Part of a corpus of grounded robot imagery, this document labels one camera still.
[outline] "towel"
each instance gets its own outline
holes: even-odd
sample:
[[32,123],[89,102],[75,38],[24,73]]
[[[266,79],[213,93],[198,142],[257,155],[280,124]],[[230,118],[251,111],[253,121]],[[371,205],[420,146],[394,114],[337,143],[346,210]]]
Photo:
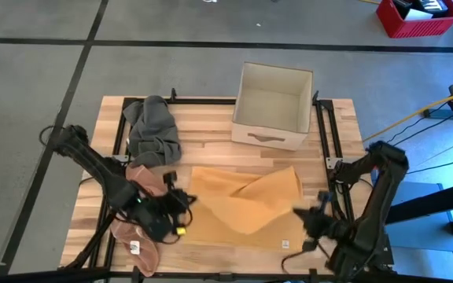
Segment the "towel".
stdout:
[[128,148],[135,158],[134,166],[151,168],[181,159],[178,128],[162,97],[152,95],[144,102],[136,101],[124,109],[123,115],[133,126]]
[[299,251],[304,240],[293,205],[303,199],[293,167],[260,176],[194,167],[197,195],[184,242]]
[[[140,186],[150,191],[154,196],[164,195],[168,189],[161,178],[158,178],[144,166],[132,167],[127,166],[125,177],[128,180],[136,181]],[[123,243],[125,250],[134,260],[134,264],[138,267],[142,274],[146,277],[152,276],[157,269],[160,261],[160,256],[157,246],[150,240],[148,235],[140,226],[134,224],[113,220],[110,226],[111,233],[120,242]],[[139,254],[131,253],[131,241],[139,241]]]

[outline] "red plastic bin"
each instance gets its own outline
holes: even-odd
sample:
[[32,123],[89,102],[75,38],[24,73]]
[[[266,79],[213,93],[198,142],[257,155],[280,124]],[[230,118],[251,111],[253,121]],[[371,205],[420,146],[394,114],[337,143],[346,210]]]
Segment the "red plastic bin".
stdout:
[[390,38],[442,35],[453,25],[453,1],[443,0],[448,7],[448,17],[429,20],[401,18],[392,0],[382,0],[377,8],[378,19]]

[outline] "concrete floor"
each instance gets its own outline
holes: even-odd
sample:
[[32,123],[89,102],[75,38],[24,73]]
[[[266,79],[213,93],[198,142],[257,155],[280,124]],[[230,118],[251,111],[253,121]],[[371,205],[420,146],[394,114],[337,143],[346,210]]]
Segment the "concrete floor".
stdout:
[[[0,37],[85,39],[99,4],[0,0]],[[390,39],[375,9],[353,0],[111,0],[96,39],[453,47],[453,27],[440,37]],[[38,132],[53,122],[81,49],[0,44],[0,251],[42,151]],[[244,61],[314,70],[322,97],[354,99],[363,137],[448,96],[453,84],[453,53],[95,46],[66,123],[82,124],[91,134],[104,95],[169,95],[175,87],[183,96],[234,96]],[[432,123],[422,121],[409,132]],[[405,126],[379,138],[390,138]],[[411,170],[453,161],[453,149],[431,158],[453,146],[453,121],[401,146]],[[57,267],[80,175],[70,160],[52,159],[13,273]],[[453,166],[407,180],[450,187]],[[450,252],[393,251],[400,273],[453,279]]]

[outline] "wooden table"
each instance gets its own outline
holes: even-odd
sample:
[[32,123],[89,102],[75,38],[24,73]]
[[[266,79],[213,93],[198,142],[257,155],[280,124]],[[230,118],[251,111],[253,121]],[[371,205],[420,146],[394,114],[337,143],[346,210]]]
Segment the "wooden table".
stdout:
[[[102,100],[94,136],[91,139],[91,146],[102,155],[112,155],[124,98],[107,96]],[[344,156],[363,156],[363,143],[352,100],[335,99],[333,104]],[[192,166],[216,167],[262,175],[294,166],[303,183],[305,199],[317,204],[318,191],[328,190],[315,108],[312,108],[311,113],[311,133],[296,152],[230,141],[233,105],[169,105],[169,109],[175,116],[183,148],[182,159],[172,167],[178,172],[177,187],[183,189],[187,187]],[[327,115],[324,116],[329,147],[333,156],[330,124]],[[128,131],[127,125],[124,136],[128,135]],[[125,147],[122,145],[120,154],[124,152]],[[357,183],[351,191],[356,217],[363,212],[370,191],[371,188],[363,182]],[[95,181],[84,182],[79,187],[71,226],[62,253],[62,266],[70,263],[94,234],[101,199],[101,187]],[[107,235],[101,245],[99,266],[104,261],[106,239]],[[332,241],[324,238],[322,245],[328,253],[331,253],[335,247]],[[269,252],[255,248],[211,244],[178,243],[161,245],[160,250],[161,260],[157,272],[179,273],[280,274],[282,273],[281,259],[287,255],[287,252]],[[307,274],[309,268],[315,268],[319,274],[330,274],[330,271],[324,267],[325,261],[324,254],[317,250],[290,259],[285,266],[291,274]],[[122,245],[117,242],[112,270],[132,271],[133,266]]]

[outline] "white label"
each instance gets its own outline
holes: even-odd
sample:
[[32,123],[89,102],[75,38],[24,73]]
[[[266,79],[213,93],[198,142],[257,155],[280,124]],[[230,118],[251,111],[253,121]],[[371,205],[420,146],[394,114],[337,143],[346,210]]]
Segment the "white label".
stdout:
[[131,246],[131,254],[139,255],[139,251],[140,251],[139,241],[131,241],[130,246]]
[[289,241],[288,240],[282,240],[282,248],[289,248]]

